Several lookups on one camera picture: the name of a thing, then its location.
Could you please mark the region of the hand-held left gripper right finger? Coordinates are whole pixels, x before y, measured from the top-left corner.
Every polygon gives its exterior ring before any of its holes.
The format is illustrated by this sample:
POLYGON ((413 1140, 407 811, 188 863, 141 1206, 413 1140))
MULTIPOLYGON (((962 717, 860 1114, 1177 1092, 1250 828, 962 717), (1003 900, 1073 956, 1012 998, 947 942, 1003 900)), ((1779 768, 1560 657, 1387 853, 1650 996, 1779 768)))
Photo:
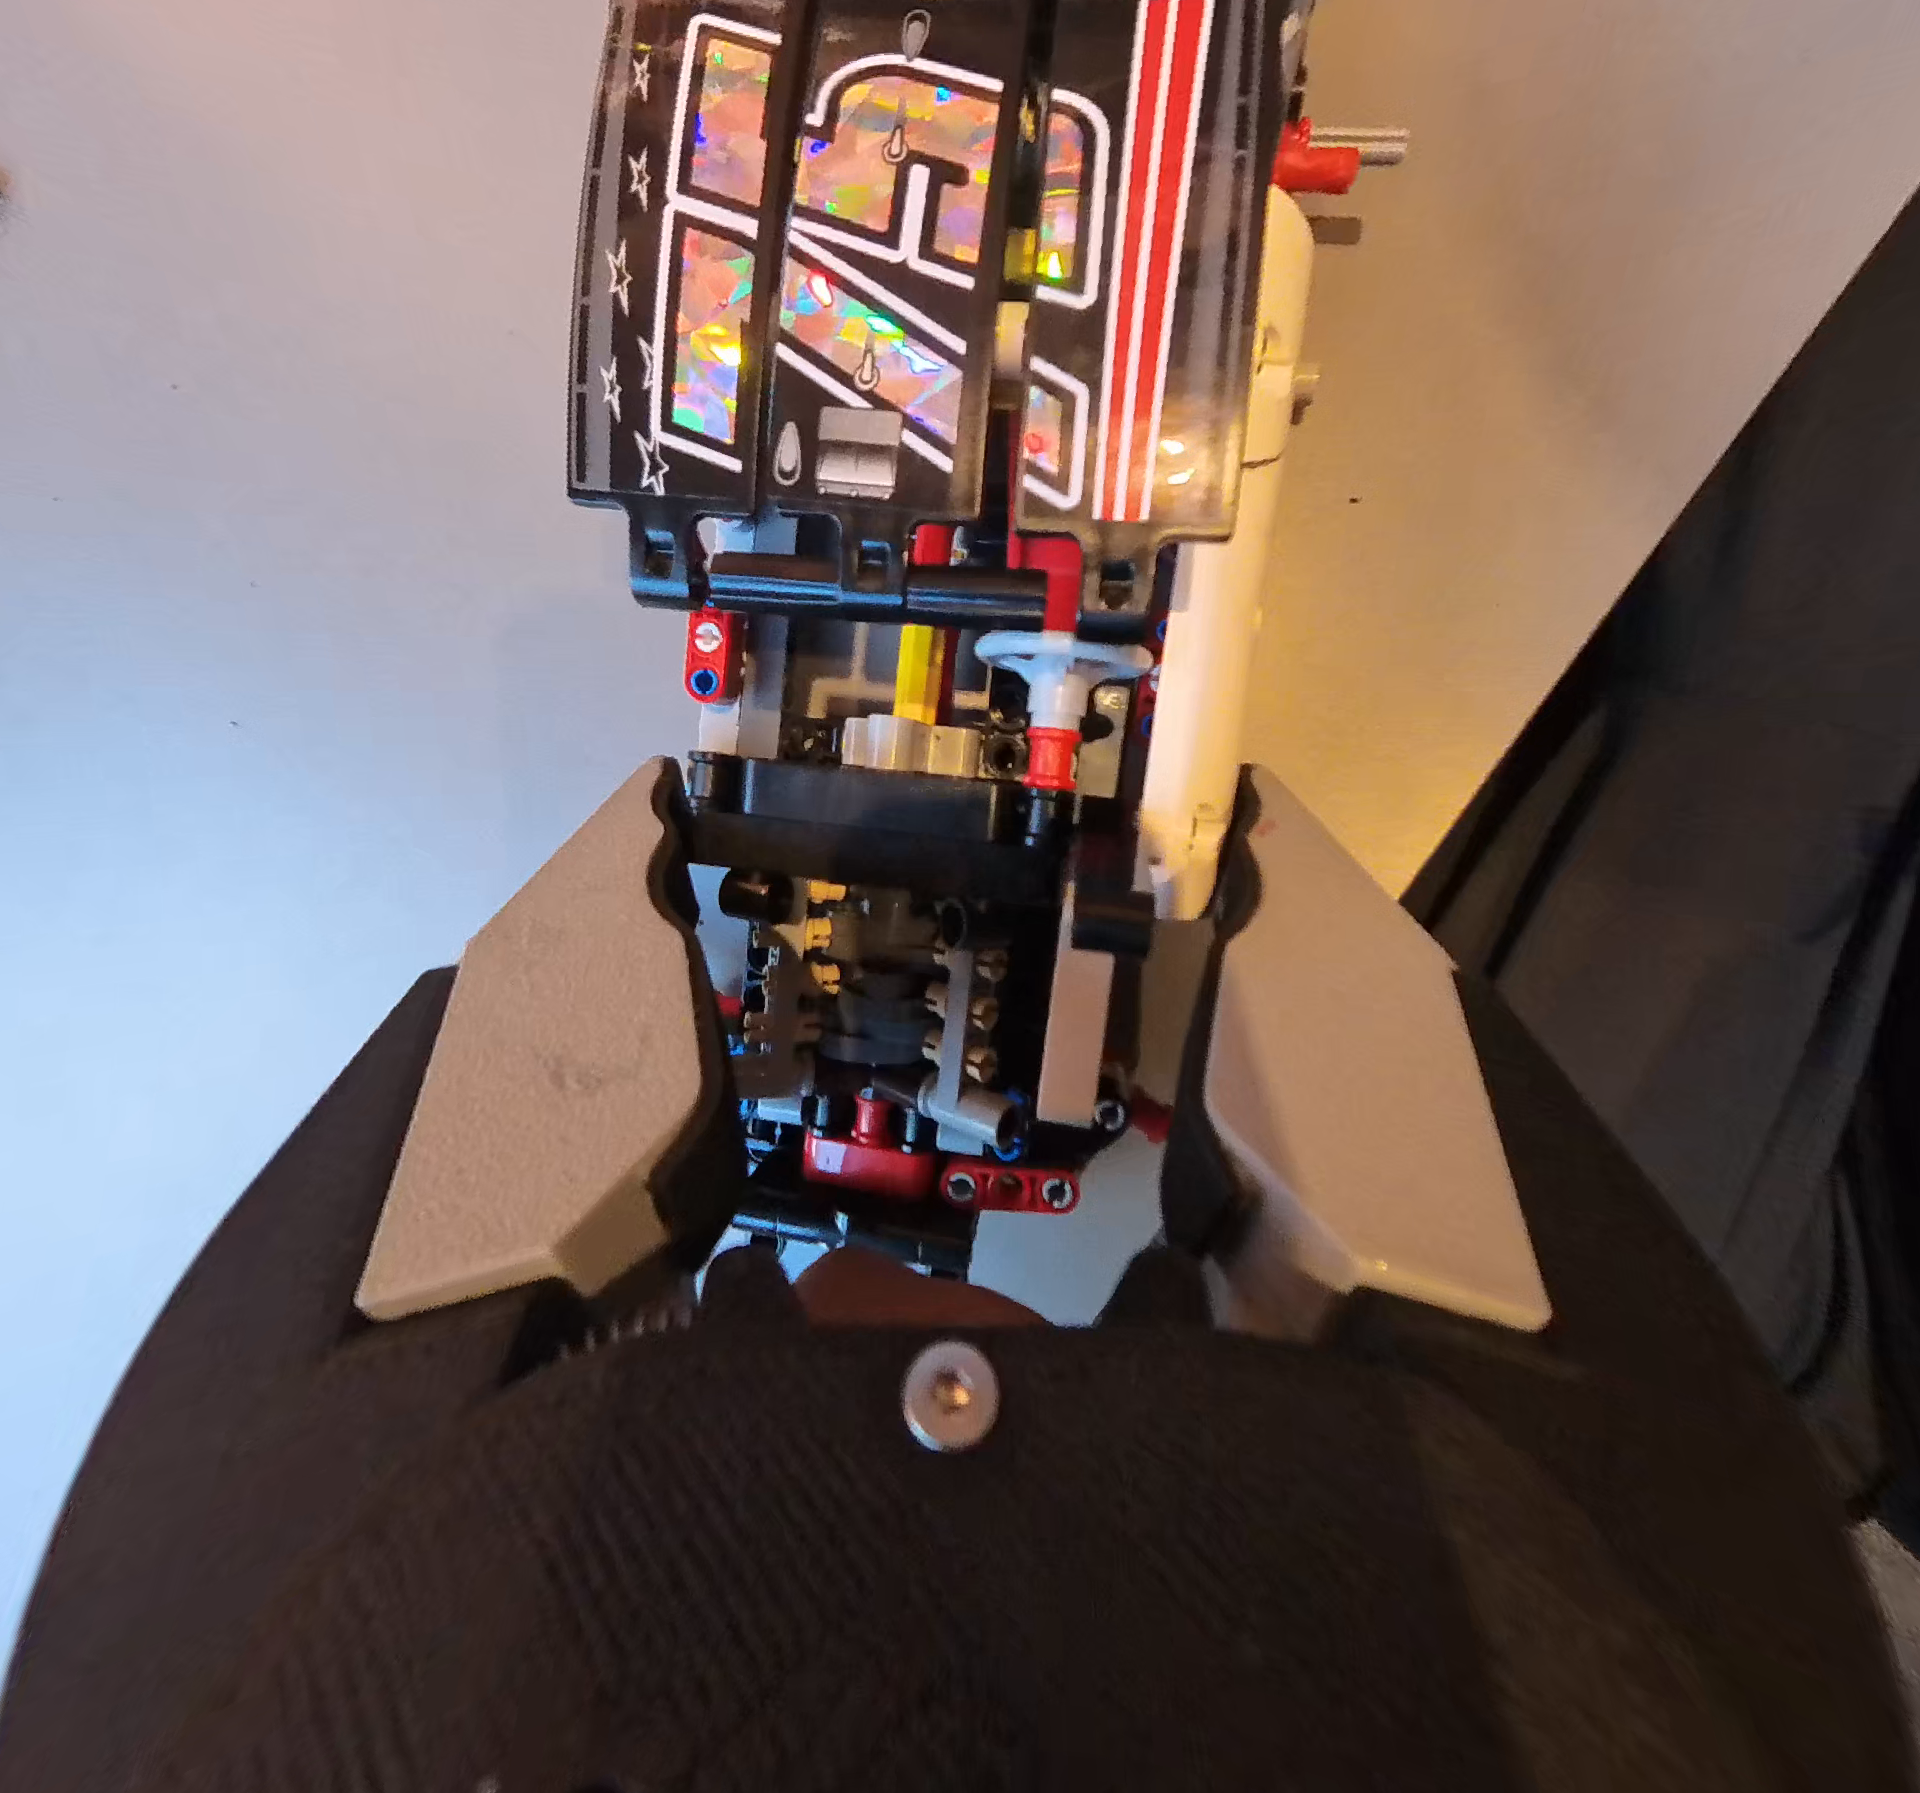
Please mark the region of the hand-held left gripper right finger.
POLYGON ((1229 1330, 1306 1342, 1372 1292, 1549 1326, 1450 956, 1245 768, 1161 1214, 1229 1330))

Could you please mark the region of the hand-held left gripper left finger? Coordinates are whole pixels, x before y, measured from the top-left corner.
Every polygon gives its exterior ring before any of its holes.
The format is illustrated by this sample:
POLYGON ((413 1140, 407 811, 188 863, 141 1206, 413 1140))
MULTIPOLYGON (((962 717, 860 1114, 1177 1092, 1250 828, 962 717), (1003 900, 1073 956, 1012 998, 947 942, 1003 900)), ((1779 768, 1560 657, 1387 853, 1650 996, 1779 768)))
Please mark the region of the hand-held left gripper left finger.
POLYGON ((467 942, 355 1304, 689 1276, 740 1206, 681 773, 627 777, 467 942))

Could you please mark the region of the toy brick car model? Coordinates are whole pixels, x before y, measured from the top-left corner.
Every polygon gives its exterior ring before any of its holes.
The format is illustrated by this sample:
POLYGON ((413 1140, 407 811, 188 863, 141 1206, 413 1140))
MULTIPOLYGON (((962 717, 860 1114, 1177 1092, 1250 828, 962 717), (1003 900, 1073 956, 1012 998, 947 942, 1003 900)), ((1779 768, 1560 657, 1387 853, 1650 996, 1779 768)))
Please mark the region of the toy brick car model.
POLYGON ((969 1277, 1216 916, 1314 235, 1322 0, 610 0, 565 485, 687 614, 759 1245, 969 1277))

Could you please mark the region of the person's grey pants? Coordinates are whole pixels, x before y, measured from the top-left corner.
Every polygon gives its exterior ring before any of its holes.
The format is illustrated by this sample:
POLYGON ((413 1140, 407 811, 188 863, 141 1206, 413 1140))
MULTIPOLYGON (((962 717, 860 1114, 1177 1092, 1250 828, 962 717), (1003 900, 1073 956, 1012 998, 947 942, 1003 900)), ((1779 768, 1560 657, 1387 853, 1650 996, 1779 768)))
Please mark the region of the person's grey pants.
POLYGON ((1408 906, 1717 1264, 1917 1550, 1919 199, 1408 906))

